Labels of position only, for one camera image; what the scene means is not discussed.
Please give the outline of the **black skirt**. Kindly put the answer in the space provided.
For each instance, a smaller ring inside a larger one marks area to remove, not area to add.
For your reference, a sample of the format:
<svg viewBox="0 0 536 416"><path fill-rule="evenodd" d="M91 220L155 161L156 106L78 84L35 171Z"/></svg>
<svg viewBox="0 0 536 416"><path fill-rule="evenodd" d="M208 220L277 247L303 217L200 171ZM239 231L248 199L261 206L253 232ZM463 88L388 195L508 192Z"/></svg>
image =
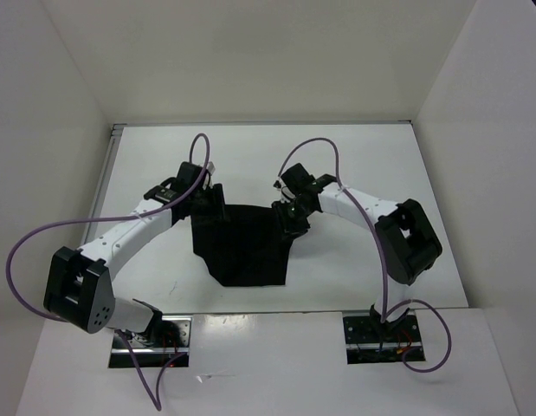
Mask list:
<svg viewBox="0 0 536 416"><path fill-rule="evenodd" d="M276 211L256 205L225 205L221 217L191 217L193 252L223 287L283 286L293 240Z"/></svg>

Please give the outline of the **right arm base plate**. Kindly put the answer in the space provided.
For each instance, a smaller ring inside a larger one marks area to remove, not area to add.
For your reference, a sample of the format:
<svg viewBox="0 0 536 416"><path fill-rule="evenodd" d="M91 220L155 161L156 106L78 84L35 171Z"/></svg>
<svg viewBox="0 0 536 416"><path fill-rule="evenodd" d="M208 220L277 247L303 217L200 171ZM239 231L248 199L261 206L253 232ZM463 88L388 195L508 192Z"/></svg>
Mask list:
<svg viewBox="0 0 536 416"><path fill-rule="evenodd" d="M342 317L346 359L352 364L425 361L421 333L414 312L408 312L389 328L379 326L369 311Z"/></svg>

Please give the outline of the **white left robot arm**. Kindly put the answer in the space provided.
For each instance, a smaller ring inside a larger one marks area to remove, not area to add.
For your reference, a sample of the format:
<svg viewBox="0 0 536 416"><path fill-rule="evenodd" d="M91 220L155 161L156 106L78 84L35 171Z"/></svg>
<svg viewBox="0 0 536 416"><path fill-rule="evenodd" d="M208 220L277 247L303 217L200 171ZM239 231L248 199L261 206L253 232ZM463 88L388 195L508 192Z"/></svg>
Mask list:
<svg viewBox="0 0 536 416"><path fill-rule="evenodd" d="M155 237L197 214L217 214L223 189L212 185L213 163L184 162L178 174L149 190L128 218L77 249L60 248L52 257L44 308L89 334L120 330L153 346L169 333L162 312L137 299L113 293L124 266Z"/></svg>

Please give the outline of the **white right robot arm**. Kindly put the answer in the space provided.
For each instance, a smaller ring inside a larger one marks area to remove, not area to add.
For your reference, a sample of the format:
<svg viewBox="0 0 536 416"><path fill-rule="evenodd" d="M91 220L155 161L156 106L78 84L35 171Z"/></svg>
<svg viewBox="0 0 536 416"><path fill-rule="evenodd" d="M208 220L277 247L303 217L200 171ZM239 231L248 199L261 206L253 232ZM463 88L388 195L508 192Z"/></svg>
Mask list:
<svg viewBox="0 0 536 416"><path fill-rule="evenodd" d="M288 168L274 182L281 198L272 204L285 235L297 238L310 228L315 212L342 218L374 237L383 271L381 295L371 306L370 330L388 341L400 330L409 309L408 288L442 254L442 244L423 207L373 197L331 175L318 178L302 164Z"/></svg>

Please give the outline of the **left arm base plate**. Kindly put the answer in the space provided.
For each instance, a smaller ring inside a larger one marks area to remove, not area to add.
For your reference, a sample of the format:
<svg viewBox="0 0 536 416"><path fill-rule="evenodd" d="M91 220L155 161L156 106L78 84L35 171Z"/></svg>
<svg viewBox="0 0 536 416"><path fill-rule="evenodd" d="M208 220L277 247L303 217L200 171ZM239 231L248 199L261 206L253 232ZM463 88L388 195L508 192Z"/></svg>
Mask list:
<svg viewBox="0 0 536 416"><path fill-rule="evenodd" d="M192 317L164 315L158 332L152 337L123 331L125 341L115 333L108 362L109 368L133 368L128 345L142 368L188 367L190 361Z"/></svg>

